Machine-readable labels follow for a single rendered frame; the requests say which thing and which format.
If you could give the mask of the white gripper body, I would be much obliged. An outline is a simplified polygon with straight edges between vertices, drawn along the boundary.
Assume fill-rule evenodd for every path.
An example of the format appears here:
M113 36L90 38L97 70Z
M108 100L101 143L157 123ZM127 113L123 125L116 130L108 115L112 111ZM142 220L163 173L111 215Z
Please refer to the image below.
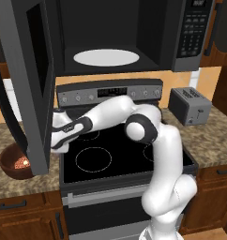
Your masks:
M67 142L51 142L52 153L66 153L69 150Z

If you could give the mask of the golden waffle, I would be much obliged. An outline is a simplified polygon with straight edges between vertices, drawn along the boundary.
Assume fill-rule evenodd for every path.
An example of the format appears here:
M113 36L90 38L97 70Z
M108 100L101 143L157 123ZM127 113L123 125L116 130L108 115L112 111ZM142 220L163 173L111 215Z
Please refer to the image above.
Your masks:
M27 157L20 157L15 163L14 168L15 169L25 169L30 166L30 162Z

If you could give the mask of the brown bowl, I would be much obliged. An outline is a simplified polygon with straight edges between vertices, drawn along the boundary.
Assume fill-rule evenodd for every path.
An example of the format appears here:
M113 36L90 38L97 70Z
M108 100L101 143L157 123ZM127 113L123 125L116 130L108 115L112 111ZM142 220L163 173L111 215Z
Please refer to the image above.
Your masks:
M33 177L31 167L25 169L15 169L14 163L21 157L25 157L18 144L13 143L5 148L0 154L0 167L4 173L16 180L24 180Z

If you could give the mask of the black microwave door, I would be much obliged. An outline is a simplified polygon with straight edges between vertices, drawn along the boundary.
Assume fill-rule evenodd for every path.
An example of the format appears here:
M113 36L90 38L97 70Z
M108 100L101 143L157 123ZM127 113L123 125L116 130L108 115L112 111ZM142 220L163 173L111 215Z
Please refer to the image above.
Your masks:
M32 174L49 172L55 74L54 0L0 0L0 40L21 113Z

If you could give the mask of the black oven door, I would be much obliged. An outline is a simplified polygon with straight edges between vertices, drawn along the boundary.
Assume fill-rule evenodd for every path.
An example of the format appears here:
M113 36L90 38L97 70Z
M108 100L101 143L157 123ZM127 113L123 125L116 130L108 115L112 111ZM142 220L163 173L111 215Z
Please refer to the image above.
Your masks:
M68 240L138 240L150 221L141 198L73 208L63 204Z

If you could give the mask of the brown wooden cupboard door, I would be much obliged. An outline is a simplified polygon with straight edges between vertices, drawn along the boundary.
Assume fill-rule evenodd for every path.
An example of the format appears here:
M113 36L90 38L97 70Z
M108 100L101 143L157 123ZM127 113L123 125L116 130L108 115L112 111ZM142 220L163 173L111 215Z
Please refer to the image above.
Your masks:
M0 240L61 240L55 217L0 217Z
M198 192L190 201L182 219L182 235L212 230L227 218L227 180L198 183Z

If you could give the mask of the white microwave turntable plate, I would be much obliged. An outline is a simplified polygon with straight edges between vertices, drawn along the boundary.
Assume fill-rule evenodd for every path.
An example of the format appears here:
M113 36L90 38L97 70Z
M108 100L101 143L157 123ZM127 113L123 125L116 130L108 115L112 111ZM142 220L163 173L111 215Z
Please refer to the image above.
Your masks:
M133 64L140 59L135 52L118 49L96 49L76 53L73 60L90 67L119 67Z

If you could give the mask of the black microwave oven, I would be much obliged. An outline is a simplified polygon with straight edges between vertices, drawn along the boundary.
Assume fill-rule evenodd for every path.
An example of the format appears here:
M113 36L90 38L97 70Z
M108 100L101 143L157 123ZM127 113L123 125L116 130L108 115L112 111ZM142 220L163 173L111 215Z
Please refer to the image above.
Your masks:
M200 65L214 0L46 0L55 74L193 71ZM123 50L116 67L77 62L78 53Z

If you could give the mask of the black and steel stove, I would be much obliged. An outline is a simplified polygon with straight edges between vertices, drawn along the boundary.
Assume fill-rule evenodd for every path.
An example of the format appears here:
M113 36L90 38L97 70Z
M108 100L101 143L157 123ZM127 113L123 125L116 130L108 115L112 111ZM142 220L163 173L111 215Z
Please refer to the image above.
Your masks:
M136 104L159 105L163 82L160 79L131 79L103 82L79 82L57 87L58 107L75 120L100 102L115 96L129 96ZM153 146L133 142L126 136L124 125L81 135L60 156L61 195L76 195L150 183L154 171Z

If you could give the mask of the brown wooden drawer front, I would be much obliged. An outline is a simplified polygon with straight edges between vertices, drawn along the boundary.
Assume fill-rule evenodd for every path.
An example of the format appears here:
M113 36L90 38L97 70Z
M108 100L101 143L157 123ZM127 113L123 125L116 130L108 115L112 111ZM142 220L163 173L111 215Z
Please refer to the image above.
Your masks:
M35 212L38 210L44 210L48 208L60 207L62 205L61 195L59 190L0 199L0 203L4 203L5 205L8 205L8 204L20 203L22 200L27 200L27 205L25 207L8 209L8 210L0 210L0 215Z
M227 165L202 168L198 171L197 179L205 183L227 179L227 174L217 174L217 170L226 171Z

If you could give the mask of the grey toaster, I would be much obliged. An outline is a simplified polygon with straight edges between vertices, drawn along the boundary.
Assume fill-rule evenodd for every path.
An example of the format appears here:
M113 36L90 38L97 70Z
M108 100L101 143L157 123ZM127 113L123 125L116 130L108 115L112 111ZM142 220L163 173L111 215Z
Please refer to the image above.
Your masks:
M168 109L183 126L207 122L212 102L193 87L172 88Z

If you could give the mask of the brown wooden wall cupboard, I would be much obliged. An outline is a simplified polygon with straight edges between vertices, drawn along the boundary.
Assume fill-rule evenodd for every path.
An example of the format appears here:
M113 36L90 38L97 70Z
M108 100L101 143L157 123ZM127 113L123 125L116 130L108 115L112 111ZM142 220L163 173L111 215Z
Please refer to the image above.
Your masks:
M219 16L218 28L209 56L204 55L204 50L207 48L213 23L216 17L215 5L222 3L222 10ZM227 0L214 0L213 10L209 20L207 35L204 42L204 50L202 54L201 67L222 67L227 66Z

